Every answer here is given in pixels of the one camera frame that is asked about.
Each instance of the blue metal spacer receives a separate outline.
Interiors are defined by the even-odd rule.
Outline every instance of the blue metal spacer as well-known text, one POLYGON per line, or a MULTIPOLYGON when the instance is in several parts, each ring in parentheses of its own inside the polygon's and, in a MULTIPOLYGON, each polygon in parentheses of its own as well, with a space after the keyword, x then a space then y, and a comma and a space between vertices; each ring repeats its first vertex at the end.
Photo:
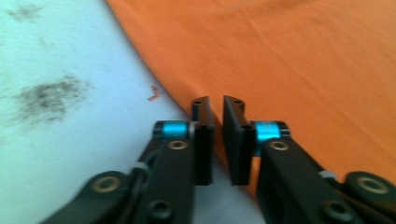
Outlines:
POLYGON ((275 121, 253 121, 257 132, 257 150, 254 156, 262 155, 262 143, 270 138, 280 138, 280 128, 275 121))
POLYGON ((189 123, 187 121, 165 121, 163 138, 188 138, 189 123))

